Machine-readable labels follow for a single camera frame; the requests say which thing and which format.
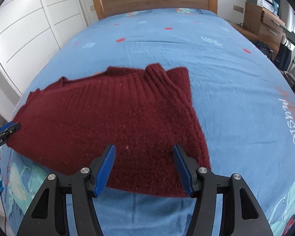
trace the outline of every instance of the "red text on bed sheet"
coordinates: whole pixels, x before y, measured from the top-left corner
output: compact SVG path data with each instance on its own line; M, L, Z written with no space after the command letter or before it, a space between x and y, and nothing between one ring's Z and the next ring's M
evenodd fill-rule
M275 88L282 96L282 98L279 98L279 101L282 102L282 108L285 111L287 125L293 137L293 143L295 145L295 104L291 101L291 97L287 92L280 90L278 87Z

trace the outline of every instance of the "wooden drawer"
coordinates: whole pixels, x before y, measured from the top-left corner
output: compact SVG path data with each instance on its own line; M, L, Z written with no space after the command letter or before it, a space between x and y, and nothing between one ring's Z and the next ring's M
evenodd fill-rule
M259 39L264 42L271 42L275 46L279 46L282 41L283 34L262 23L260 26Z
M275 16L270 11L264 9L261 16L261 21L278 31L279 33L283 33L283 29L280 27L280 25L285 26L285 23L280 20L277 16Z

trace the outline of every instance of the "red oval print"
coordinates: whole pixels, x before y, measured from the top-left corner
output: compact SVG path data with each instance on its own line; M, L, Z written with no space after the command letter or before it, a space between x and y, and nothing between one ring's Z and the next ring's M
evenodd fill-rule
M124 41L124 40L126 40L126 38L118 39L118 40L116 40L116 42L122 42L122 41Z

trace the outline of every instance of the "bed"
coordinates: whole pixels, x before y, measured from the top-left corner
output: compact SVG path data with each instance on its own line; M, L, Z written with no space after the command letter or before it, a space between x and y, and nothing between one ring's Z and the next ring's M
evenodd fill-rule
M87 77L108 66L189 70L192 101L212 171L240 173L275 236L295 220L295 95L252 43L216 15L217 0L93 0L100 21L73 37L21 97L65 76ZM0 148L2 199L16 234L32 198L51 172L14 150ZM219 234L218 196L213 236ZM105 236L186 234L195 200L106 188L94 199ZM77 235L67 195L70 235Z

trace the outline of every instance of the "silver screw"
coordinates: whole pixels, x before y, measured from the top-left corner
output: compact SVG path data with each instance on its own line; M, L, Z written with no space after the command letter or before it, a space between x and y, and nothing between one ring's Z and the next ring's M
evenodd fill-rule
M233 175L233 178L235 178L236 180L240 180L242 177L241 177L241 175L235 173L235 174Z
M208 170L204 167L201 167L198 169L200 173L205 174L206 172L208 172Z
M87 174L88 172L90 172L90 169L89 168L82 168L81 169L81 173L82 174Z
M56 175L55 174L50 174L48 176L48 180L54 180L56 178Z

